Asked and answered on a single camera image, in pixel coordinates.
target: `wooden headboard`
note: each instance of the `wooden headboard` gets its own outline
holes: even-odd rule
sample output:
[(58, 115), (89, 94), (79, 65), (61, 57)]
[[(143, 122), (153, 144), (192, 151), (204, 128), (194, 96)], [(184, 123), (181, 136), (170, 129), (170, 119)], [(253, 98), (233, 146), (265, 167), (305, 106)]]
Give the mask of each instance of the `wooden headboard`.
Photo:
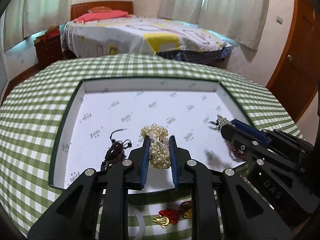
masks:
[(99, 1), (99, 2), (86, 2), (71, 5), (71, 17), (70, 20), (86, 14), (89, 9), (97, 6), (107, 6), (113, 10), (122, 10), (133, 14), (133, 2), (132, 1)]

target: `silver bolt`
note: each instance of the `silver bolt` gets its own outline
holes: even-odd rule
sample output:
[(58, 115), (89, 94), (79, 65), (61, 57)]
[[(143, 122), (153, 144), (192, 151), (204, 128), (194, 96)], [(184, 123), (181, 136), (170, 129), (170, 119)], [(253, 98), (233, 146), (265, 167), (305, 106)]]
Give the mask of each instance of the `silver bolt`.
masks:
[(92, 176), (94, 174), (94, 170), (93, 169), (87, 169), (87, 170), (85, 170), (84, 174), (86, 176)]
[(197, 165), (197, 162), (196, 162), (195, 160), (188, 160), (188, 161), (187, 161), (187, 164), (188, 164), (189, 166), (196, 166), (196, 165)]
[(264, 161), (261, 160), (261, 159), (258, 159), (258, 160), (257, 160), (257, 164), (259, 164), (260, 166), (262, 166), (262, 165), (264, 165)]
[(228, 176), (233, 176), (235, 174), (235, 171), (233, 169), (226, 169), (224, 173)]
[(123, 166), (130, 166), (132, 164), (132, 160), (129, 160), (129, 159), (125, 159), (123, 162), (122, 162), (122, 165)]

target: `nightstand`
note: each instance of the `nightstand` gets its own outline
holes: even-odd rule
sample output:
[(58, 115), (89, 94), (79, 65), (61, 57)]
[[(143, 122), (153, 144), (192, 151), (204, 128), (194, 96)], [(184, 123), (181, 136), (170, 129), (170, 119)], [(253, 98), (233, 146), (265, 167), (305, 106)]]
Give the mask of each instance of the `nightstand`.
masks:
[(60, 35), (41, 40), (35, 44), (38, 62), (45, 68), (50, 64), (63, 60)]

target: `gold pendant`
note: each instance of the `gold pendant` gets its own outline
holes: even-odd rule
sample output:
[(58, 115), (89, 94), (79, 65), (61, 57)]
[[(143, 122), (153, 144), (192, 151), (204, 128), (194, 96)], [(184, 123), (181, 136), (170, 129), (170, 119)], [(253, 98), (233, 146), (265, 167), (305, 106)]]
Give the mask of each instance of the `gold pendant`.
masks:
[(163, 229), (169, 224), (169, 218), (159, 215), (159, 217), (153, 217), (152, 222), (160, 225)]
[(189, 209), (186, 212), (184, 212), (183, 217), (187, 219), (192, 218), (192, 209)]

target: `tablecloth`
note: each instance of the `tablecloth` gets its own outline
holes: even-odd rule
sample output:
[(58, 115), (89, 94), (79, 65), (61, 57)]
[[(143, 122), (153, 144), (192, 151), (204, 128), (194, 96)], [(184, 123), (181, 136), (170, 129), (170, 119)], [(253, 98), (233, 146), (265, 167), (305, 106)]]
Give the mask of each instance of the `tablecloth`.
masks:
[[(55, 62), (16, 86), (0, 108), (0, 203), (24, 235), (62, 192), (49, 187), (48, 172), (58, 127), (79, 81), (133, 76), (220, 81), (257, 129), (279, 129), (302, 137), (266, 88), (226, 70), (140, 54)], [(151, 222), (159, 210), (189, 198), (189, 192), (130, 196), (129, 202), (145, 216), (143, 239), (190, 238), (190, 220), (167, 229)], [(136, 227), (135, 217), (129, 217), (130, 235)]]

